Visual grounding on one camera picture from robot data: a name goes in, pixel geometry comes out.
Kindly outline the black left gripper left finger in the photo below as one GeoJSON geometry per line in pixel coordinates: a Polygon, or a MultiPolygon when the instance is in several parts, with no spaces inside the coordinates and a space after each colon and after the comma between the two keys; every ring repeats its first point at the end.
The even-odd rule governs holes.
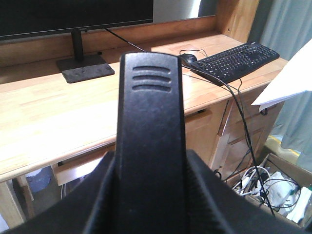
{"type": "Polygon", "coordinates": [[[109,151],[69,195],[8,234],[111,234],[115,166],[109,151]]]}

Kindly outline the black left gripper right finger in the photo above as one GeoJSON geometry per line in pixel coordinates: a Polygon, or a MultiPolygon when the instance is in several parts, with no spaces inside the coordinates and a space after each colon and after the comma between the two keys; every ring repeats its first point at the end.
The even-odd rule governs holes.
{"type": "Polygon", "coordinates": [[[190,151],[174,151],[182,163],[186,189],[186,227],[174,234],[303,234],[236,195],[190,151]]]}

